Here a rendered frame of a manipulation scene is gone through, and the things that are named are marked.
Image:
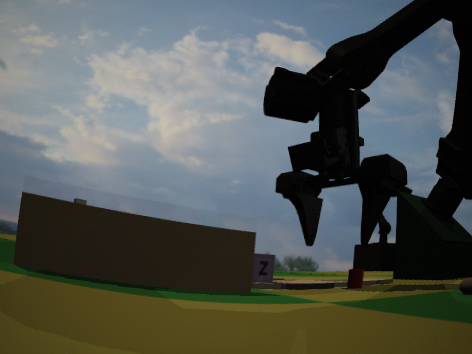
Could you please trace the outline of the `tan strip with purple zigzag pattern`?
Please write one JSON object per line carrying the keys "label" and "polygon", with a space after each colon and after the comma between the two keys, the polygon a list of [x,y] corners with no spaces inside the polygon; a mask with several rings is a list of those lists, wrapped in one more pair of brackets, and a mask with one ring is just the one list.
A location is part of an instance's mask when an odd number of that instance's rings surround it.
{"label": "tan strip with purple zigzag pattern", "polygon": [[[341,279],[341,280],[273,280],[273,282],[262,282],[262,283],[254,283],[252,282],[251,288],[252,289],[286,289],[286,283],[291,284],[299,284],[299,283],[334,283],[334,287],[348,287],[348,279]],[[393,279],[363,279],[363,285],[376,285],[376,284],[390,284],[393,283]]]}

